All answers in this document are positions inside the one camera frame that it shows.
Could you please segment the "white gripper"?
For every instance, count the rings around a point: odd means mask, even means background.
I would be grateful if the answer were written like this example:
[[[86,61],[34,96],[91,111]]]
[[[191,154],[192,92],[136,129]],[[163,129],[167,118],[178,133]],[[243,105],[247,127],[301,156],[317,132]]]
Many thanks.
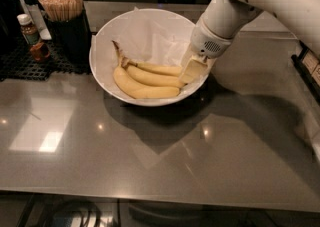
[[[215,35],[205,24],[203,18],[196,23],[182,59],[183,68],[179,80],[185,84],[193,82],[207,70],[206,56],[210,59],[221,56],[231,45],[232,39],[225,39]]]

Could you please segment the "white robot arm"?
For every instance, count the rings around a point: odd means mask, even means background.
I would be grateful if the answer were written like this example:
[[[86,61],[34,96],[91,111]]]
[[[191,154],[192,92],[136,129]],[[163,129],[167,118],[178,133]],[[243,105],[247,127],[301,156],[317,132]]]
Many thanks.
[[[211,0],[197,21],[180,80],[191,83],[208,74],[235,35],[262,12],[274,16],[314,54],[320,54],[320,0]]]

